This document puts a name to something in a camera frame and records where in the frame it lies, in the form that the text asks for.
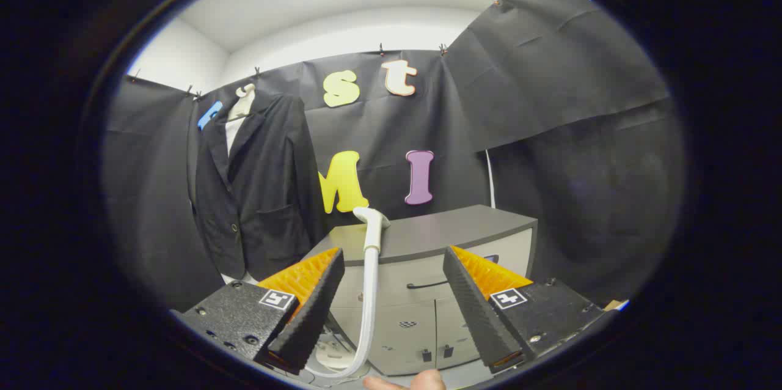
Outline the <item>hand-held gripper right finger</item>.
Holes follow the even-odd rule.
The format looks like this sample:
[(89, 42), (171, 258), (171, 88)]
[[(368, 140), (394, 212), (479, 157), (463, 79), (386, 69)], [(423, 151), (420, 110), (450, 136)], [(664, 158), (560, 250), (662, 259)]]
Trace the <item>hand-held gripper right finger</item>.
[(492, 373), (561, 353), (618, 310), (617, 300), (599, 306), (557, 278), (531, 281), (456, 246), (444, 252), (442, 272)]

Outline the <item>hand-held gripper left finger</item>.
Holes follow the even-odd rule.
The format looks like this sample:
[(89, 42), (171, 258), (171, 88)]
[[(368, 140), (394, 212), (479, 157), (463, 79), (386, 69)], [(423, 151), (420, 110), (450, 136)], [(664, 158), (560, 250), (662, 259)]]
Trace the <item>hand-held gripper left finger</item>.
[(261, 282), (229, 282), (180, 320), (227, 353), (299, 374), (344, 273), (343, 251), (330, 248)]

